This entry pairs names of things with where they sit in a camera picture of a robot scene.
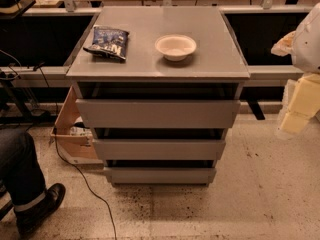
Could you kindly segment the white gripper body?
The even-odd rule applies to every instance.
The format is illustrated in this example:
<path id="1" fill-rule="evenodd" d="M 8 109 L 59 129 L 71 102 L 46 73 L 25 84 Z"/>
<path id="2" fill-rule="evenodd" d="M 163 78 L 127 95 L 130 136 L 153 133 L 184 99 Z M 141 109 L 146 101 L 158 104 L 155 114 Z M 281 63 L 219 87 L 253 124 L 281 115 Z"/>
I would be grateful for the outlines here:
<path id="1" fill-rule="evenodd" d="M 320 75 L 304 74 L 297 81 L 289 79 L 283 95 L 287 115 L 312 118 L 320 110 Z"/>

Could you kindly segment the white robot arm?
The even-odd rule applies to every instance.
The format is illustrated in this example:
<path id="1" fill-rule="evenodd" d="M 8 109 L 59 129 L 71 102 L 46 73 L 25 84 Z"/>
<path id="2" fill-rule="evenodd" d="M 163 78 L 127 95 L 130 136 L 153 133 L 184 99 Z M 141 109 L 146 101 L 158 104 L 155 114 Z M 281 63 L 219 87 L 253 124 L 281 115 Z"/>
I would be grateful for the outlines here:
<path id="1" fill-rule="evenodd" d="M 277 56 L 290 54 L 293 66 L 304 72 L 297 81 L 287 81 L 278 116 L 276 136 L 290 139 L 320 111 L 320 3 L 295 31 L 273 45 L 271 53 Z"/>

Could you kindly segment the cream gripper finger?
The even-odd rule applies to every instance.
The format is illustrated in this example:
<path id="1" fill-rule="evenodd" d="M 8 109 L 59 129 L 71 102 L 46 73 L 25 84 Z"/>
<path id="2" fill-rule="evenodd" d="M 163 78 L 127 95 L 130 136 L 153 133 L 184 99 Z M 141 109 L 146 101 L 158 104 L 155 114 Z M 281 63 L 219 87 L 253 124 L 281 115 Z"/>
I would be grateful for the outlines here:
<path id="1" fill-rule="evenodd" d="M 280 113 L 277 119 L 275 135 L 282 140 L 297 136 L 309 123 L 309 119 L 296 114 Z"/>
<path id="2" fill-rule="evenodd" d="M 277 43 L 271 48 L 271 53 L 277 56 L 286 56 L 292 53 L 293 39 L 295 31 L 292 31 L 282 37 Z"/>

